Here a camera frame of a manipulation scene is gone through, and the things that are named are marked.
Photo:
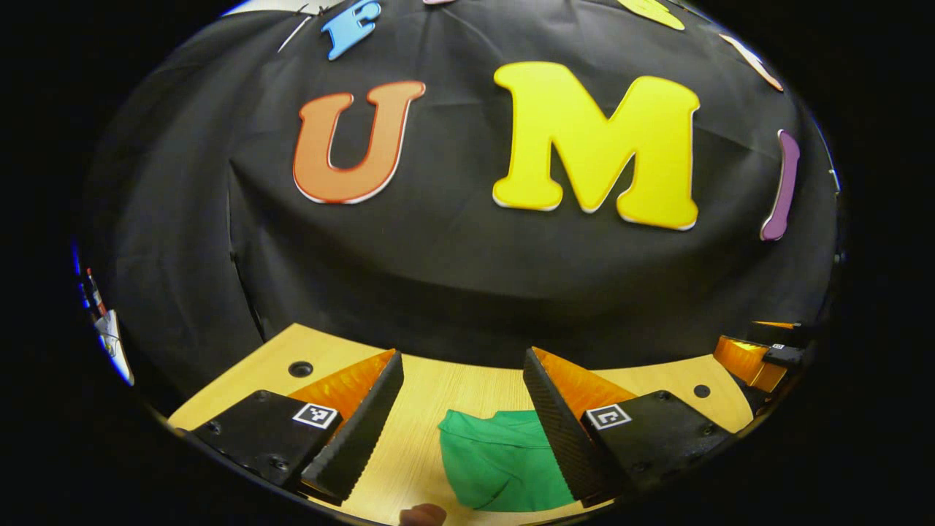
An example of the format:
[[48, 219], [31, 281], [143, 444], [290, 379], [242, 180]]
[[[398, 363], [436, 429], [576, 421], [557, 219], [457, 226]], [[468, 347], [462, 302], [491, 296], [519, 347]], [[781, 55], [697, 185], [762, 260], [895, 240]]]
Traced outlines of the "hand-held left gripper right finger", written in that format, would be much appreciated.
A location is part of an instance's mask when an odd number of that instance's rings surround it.
[[655, 492], [735, 441], [668, 390], [637, 395], [537, 347], [525, 352], [523, 380], [561, 475], [584, 507]]

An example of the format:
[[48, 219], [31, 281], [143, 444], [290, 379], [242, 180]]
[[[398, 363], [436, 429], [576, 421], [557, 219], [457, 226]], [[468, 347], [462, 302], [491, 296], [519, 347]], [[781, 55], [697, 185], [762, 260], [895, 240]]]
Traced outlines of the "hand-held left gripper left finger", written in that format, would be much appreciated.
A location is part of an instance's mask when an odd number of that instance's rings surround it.
[[395, 350], [333, 359], [258, 350], [170, 417], [184, 439], [284, 492], [350, 498], [404, 381]]

